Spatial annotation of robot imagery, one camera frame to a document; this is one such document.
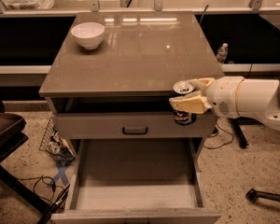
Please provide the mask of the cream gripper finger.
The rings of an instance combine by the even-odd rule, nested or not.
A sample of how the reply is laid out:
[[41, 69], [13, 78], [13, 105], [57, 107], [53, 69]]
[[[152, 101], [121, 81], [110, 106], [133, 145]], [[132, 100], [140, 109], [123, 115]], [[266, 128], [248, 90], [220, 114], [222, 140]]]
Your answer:
[[203, 114], [212, 108], [207, 97], [201, 91], [170, 98], [169, 103], [176, 111], [193, 114]]
[[215, 81], [213, 77], [203, 77], [191, 79], [190, 83], [194, 87], [194, 93], [200, 94], [201, 96], [206, 95], [206, 90]]

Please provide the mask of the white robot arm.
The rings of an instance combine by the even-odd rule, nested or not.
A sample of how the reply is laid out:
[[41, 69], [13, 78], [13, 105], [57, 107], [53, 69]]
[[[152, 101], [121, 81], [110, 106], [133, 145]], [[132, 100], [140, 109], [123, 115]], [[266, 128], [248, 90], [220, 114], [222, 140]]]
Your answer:
[[251, 118], [280, 131], [280, 81], [224, 76], [183, 80], [174, 84], [169, 99], [174, 111], [218, 117]]

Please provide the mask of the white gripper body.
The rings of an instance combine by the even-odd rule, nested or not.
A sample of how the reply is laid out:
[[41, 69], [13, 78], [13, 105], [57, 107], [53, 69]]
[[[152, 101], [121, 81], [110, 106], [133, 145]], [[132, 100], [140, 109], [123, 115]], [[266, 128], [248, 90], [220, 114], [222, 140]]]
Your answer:
[[237, 95], [243, 77], [222, 77], [216, 79], [206, 90], [206, 97], [218, 117], [236, 119]]

